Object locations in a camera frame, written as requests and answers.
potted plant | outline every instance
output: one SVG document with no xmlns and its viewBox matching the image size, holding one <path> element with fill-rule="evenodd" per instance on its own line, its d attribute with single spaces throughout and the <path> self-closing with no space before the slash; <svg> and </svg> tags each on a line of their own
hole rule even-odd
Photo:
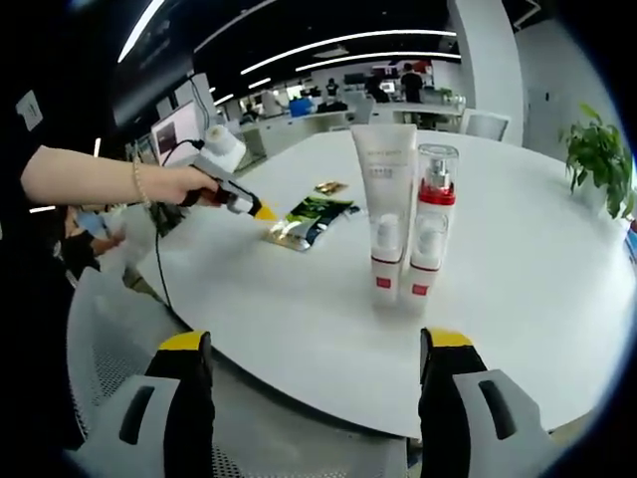
<svg viewBox="0 0 637 478">
<path fill-rule="evenodd" d="M 568 148 L 566 170 L 572 174 L 570 192 L 575 186 L 583 190 L 584 200 L 597 211 L 604 205 L 614 219 L 625 203 L 622 217 L 633 210 L 635 194 L 632 190 L 633 159 L 630 151 L 621 143 L 619 129 L 604 124 L 599 114 L 589 105 L 581 104 L 581 110 L 590 118 L 588 125 L 579 121 L 570 127 L 564 138 Z"/>
</svg>

desk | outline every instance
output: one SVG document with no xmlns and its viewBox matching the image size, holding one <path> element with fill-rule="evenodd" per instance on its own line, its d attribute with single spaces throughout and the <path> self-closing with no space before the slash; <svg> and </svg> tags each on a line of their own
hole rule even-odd
<svg viewBox="0 0 637 478">
<path fill-rule="evenodd" d="M 427 105 L 420 103 L 377 103 L 371 112 L 370 124 L 404 123 L 406 113 L 424 113 L 458 119 L 462 110 L 452 105 Z"/>
<path fill-rule="evenodd" d="M 313 134 L 327 132 L 333 126 L 349 124 L 346 116 L 353 113 L 318 113 L 298 118 L 285 115 L 244 124 L 241 131 L 251 150 L 262 151 L 265 156 L 273 157 Z"/>
<path fill-rule="evenodd" d="M 418 131 L 460 151 L 456 220 L 424 317 L 374 310 L 364 214 L 341 219 L 299 253 L 260 240 L 263 224 L 196 209 L 160 245 L 179 316 L 283 393 L 333 416 L 418 437 L 419 331 L 468 335 L 553 428 L 590 410 L 630 337 L 635 276 L 617 223 L 594 219 L 568 190 L 563 163 L 473 136 Z M 315 185 L 364 204 L 347 131 L 316 134 L 244 183 L 294 207 Z M 154 254 L 139 270 L 162 295 Z"/>
</svg>

black sleeve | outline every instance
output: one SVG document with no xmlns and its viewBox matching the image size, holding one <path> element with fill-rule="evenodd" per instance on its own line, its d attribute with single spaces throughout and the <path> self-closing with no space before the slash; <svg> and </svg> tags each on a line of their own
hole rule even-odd
<svg viewBox="0 0 637 478">
<path fill-rule="evenodd" d="M 4 206 L 25 207 L 26 197 L 22 190 L 20 177 L 29 159 L 39 147 L 35 138 L 29 134 L 24 119 L 8 106 L 3 112 L 2 158 L 3 171 L 0 174 L 0 194 Z"/>
</svg>

gold packet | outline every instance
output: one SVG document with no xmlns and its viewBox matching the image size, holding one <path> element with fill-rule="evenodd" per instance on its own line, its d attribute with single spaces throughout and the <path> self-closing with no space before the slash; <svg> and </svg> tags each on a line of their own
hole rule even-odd
<svg viewBox="0 0 637 478">
<path fill-rule="evenodd" d="M 317 187 L 315 187 L 315 191 L 324 194 L 325 196 L 332 196 L 339 191 L 343 191 L 346 187 L 347 184 L 343 184 L 342 182 L 329 181 L 319 184 Z"/>
</svg>

person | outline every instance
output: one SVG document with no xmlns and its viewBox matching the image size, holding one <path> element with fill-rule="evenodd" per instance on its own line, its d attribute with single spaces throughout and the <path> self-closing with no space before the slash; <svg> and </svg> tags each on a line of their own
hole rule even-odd
<svg viewBox="0 0 637 478">
<path fill-rule="evenodd" d="M 53 256 L 36 227 L 34 216 L 38 214 L 30 214 L 30 209 L 34 205 L 133 203 L 146 197 L 179 204 L 189 191 L 200 189 L 211 200 L 217 183 L 192 167 L 149 164 L 137 166 L 136 181 L 130 162 L 42 144 L 41 136 L 50 131 L 56 115 L 41 103 L 34 107 L 42 107 L 40 118 L 26 122 L 16 109 L 28 94 L 38 98 L 41 89 L 32 85 L 29 78 L 10 82 L 0 109 L 4 158 L 0 275 L 5 333 L 15 338 L 8 339 L 3 348 L 4 359 L 11 364 L 3 362 L 10 383 L 5 406 L 17 423 L 7 422 L 5 429 L 20 446 L 33 447 L 35 456 L 43 457 L 59 453 L 63 447 L 79 446 L 82 434 L 75 420 L 66 365 L 66 323 L 74 289 L 64 264 Z M 60 145 L 65 138 L 51 140 Z"/>
<path fill-rule="evenodd" d="M 338 95 L 338 88 L 339 86 L 336 84 L 336 81 L 334 80 L 334 78 L 330 78 L 327 81 L 327 86 L 325 87 L 325 89 L 327 90 L 327 97 L 335 98 L 336 95 Z"/>
<path fill-rule="evenodd" d="M 304 117 L 310 115 L 315 107 L 310 97 L 302 95 L 300 98 L 294 98 L 290 102 L 290 116 L 292 118 Z"/>
<path fill-rule="evenodd" d="M 367 80 L 367 92 L 376 100 L 377 103 L 389 103 L 389 95 L 380 88 L 381 80 L 373 75 Z"/>
<path fill-rule="evenodd" d="M 405 63 L 405 74 L 400 79 L 402 91 L 405 94 L 405 101 L 408 103 L 422 103 L 420 101 L 420 91 L 422 90 L 422 78 L 414 73 L 411 63 Z"/>
<path fill-rule="evenodd" d="M 58 208 L 61 216 L 66 215 L 65 234 L 60 242 L 60 259 L 69 269 L 73 277 L 78 280 L 82 276 L 84 269 L 92 267 L 99 270 L 100 264 L 97 257 L 105 254 L 110 249 L 117 247 L 123 240 L 123 231 L 116 231 L 106 238 L 96 237 L 96 225 L 89 221 L 89 218 L 100 219 L 100 216 L 92 212 L 85 212 L 73 206 L 63 206 Z M 106 228 L 100 224 L 102 231 Z"/>
<path fill-rule="evenodd" d="M 283 105 L 270 90 L 261 93 L 261 102 L 263 103 L 264 117 L 279 117 L 283 114 Z"/>
<path fill-rule="evenodd" d="M 259 118 L 259 114 L 255 112 L 254 106 L 252 103 L 248 103 L 246 105 L 246 112 L 243 113 L 243 117 L 241 118 L 241 124 L 245 124 L 247 122 L 255 122 Z"/>
</svg>

